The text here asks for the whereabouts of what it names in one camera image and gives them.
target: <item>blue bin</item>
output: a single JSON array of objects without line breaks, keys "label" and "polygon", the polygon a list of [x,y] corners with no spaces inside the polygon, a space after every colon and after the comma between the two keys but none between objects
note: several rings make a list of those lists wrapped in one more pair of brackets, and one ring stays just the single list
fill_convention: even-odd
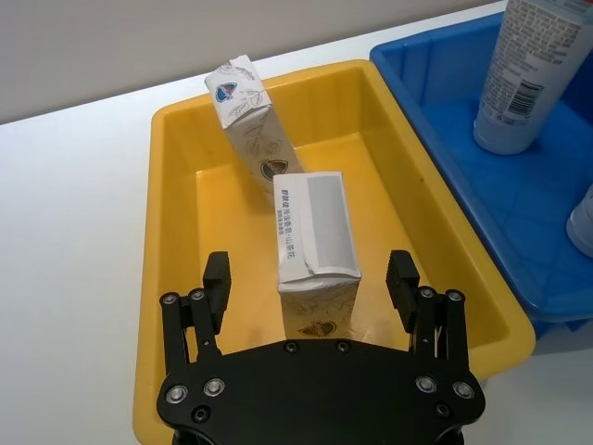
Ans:
[{"label": "blue bin", "polygon": [[371,60],[538,334],[575,329],[593,318],[593,260],[565,231],[593,184],[593,54],[527,151],[490,154],[472,129],[501,20],[380,44]]}]

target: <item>carton with gray label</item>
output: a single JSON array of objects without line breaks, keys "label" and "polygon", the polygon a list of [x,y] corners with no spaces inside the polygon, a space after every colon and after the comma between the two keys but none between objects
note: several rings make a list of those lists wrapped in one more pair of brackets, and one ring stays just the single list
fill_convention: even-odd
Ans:
[{"label": "carton with gray label", "polygon": [[273,176],[303,169],[251,61],[247,56],[229,60],[205,82],[234,150],[273,199]]},{"label": "carton with gray label", "polygon": [[273,181],[286,336],[349,337],[361,275],[342,173],[282,174]]}]

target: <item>logo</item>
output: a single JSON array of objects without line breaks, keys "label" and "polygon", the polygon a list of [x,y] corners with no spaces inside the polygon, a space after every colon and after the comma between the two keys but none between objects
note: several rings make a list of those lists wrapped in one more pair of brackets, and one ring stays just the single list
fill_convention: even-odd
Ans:
[{"label": "logo", "polygon": [[218,102],[224,102],[233,98],[233,91],[237,87],[235,82],[223,83],[216,87],[216,100]]},{"label": "logo", "polygon": [[298,332],[305,336],[326,337],[335,331],[335,323],[331,320],[328,322],[313,322],[311,326],[303,327]]},{"label": "logo", "polygon": [[271,181],[274,174],[282,174],[288,169],[288,161],[286,160],[264,160],[260,164],[261,174],[267,180]]}]

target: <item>screw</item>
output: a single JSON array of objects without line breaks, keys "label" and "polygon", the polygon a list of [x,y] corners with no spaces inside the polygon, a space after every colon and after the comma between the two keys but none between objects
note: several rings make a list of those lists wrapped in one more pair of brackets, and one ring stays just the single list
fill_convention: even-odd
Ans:
[{"label": "screw", "polygon": [[287,341],[284,343],[284,350],[289,354],[295,354],[298,351],[298,345],[294,341]]},{"label": "screw", "polygon": [[187,388],[182,385],[177,385],[169,389],[169,391],[167,391],[167,396],[165,397],[165,400],[167,401],[167,403],[171,403],[174,405],[177,403],[181,403],[183,399],[185,399],[186,397]]},{"label": "screw", "polygon": [[208,397],[220,396],[224,391],[224,382],[219,378],[212,378],[204,385],[204,394]]},{"label": "screw", "polygon": [[198,300],[201,300],[202,298],[204,298],[205,296],[206,296],[206,294],[204,293],[203,290],[197,290],[192,294],[192,300],[198,301]]},{"label": "screw", "polygon": [[210,418],[210,409],[206,405],[200,405],[194,411],[194,422],[202,424]]},{"label": "screw", "polygon": [[453,384],[453,391],[462,399],[473,399],[474,396],[472,387],[465,382],[455,382]]},{"label": "screw", "polygon": [[431,299],[434,295],[433,291],[430,290],[428,287],[423,287],[422,289],[420,289],[420,294],[426,299]]},{"label": "screw", "polygon": [[421,375],[418,377],[416,379],[416,386],[420,391],[425,392],[426,394],[436,391],[435,381],[427,375]]},{"label": "screw", "polygon": [[348,352],[350,350],[350,344],[347,341],[340,340],[335,345],[335,348],[340,352]]},{"label": "screw", "polygon": [[436,407],[435,407],[435,411],[439,417],[444,417],[446,419],[449,419],[449,417],[451,416],[451,409],[445,403],[437,403]]},{"label": "screw", "polygon": [[177,296],[174,294],[169,294],[163,299],[163,303],[165,304],[172,304],[177,299]]},{"label": "screw", "polygon": [[459,292],[449,292],[448,299],[451,301],[461,301],[461,295]]}]

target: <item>yellow tray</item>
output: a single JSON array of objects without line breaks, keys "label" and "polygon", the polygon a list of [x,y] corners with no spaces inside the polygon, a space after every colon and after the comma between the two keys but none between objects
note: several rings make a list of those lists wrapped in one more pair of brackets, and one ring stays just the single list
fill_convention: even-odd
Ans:
[{"label": "yellow tray", "polygon": [[[456,287],[467,296],[470,360],[478,378],[527,358],[535,345],[531,325],[374,65],[312,68],[265,86],[305,169],[344,173],[362,270],[355,338],[408,346],[385,287],[389,250],[404,248],[424,284]],[[143,444],[171,438],[156,412],[165,376],[158,298],[201,286],[214,250],[228,250],[233,277],[218,336],[222,353],[283,339],[273,208],[202,95],[153,119],[133,407],[134,432]]]}]

